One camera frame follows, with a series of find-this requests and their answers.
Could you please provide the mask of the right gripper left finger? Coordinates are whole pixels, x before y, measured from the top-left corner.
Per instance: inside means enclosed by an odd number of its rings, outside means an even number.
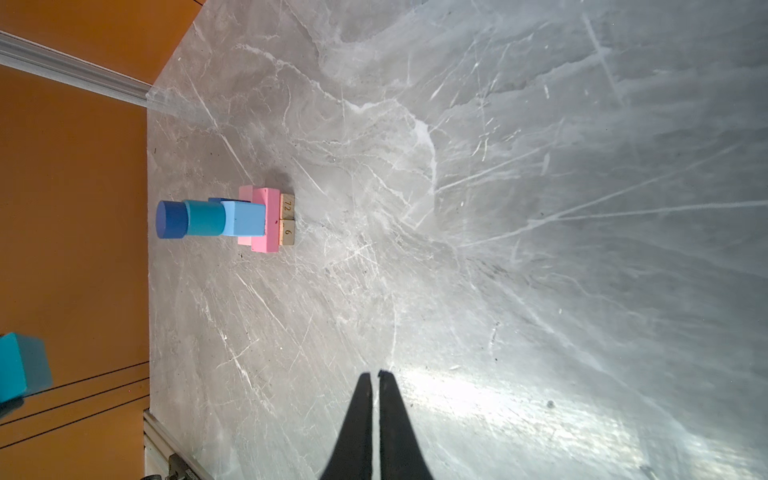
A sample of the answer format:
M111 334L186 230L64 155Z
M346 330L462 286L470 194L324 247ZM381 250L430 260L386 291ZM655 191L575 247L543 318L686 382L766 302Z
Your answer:
M373 398L371 375L360 375L321 480L372 478Z

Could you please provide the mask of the dark blue cylinder block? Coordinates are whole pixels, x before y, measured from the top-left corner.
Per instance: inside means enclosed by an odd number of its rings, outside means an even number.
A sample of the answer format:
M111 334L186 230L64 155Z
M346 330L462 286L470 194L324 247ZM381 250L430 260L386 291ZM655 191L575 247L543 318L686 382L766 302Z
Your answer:
M188 226L188 212L184 202L158 202L155 228L160 239L182 239L187 235Z

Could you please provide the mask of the dark pink rectangular block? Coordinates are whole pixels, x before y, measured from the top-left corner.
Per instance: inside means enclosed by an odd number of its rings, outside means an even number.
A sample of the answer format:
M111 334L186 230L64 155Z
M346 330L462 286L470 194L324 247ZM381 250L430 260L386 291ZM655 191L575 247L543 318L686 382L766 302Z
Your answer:
M281 192L274 188L256 188L252 202L265 207L265 223L264 234L252 238L251 249L258 253L277 253L280 245Z

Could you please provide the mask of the light blue cube block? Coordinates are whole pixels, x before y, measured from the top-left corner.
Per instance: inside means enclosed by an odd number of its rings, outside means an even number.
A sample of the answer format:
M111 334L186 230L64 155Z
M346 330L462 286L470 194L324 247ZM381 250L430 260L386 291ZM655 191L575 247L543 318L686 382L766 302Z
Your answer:
M222 202L226 210L223 236L262 236L264 234L265 207L261 204Z

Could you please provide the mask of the plain wood plank block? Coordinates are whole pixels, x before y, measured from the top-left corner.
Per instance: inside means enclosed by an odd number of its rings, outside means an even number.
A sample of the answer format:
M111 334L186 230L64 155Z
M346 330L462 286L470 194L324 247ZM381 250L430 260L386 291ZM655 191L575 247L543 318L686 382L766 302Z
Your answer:
M281 208L280 219L293 221L295 219L295 196L288 193L282 193L280 196Z

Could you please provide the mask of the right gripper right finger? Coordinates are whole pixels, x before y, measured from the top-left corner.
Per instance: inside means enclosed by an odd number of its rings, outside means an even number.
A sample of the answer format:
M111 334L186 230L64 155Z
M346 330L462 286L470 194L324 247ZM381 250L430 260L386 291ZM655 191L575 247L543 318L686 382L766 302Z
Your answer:
M394 374L381 370L378 378L381 478L433 480L419 448Z

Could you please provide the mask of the dark blue cube block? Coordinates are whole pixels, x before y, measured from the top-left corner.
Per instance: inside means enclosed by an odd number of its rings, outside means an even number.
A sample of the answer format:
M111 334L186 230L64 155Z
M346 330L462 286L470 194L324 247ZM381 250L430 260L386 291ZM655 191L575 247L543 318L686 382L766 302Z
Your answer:
M233 198L219 198L219 197L210 197L210 198L208 198L208 202L211 202L211 203L222 203L222 202L251 203L249 200L233 199Z

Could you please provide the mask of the teal cylinder block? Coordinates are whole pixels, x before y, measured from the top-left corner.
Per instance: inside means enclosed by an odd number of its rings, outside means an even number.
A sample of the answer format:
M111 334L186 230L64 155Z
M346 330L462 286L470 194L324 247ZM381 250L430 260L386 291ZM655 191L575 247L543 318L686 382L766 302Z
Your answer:
M226 225L226 210L221 203L184 200L188 236L220 236Z

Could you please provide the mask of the light pink rectangular block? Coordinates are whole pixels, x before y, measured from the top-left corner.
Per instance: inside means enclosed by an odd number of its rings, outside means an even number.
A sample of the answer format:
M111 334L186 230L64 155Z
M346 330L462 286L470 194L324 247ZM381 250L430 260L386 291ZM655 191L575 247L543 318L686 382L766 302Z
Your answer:
M238 199L247 203L251 203L253 200L253 191L255 187L253 185L241 186L238 191ZM238 238L238 244L244 246L251 246L251 236L240 236Z

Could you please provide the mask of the teal cube block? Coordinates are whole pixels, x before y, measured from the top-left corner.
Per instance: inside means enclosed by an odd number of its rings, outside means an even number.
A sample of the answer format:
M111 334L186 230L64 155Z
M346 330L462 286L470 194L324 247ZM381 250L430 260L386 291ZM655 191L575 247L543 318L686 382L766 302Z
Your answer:
M44 342L9 333L1 344L1 401L39 393L53 386Z

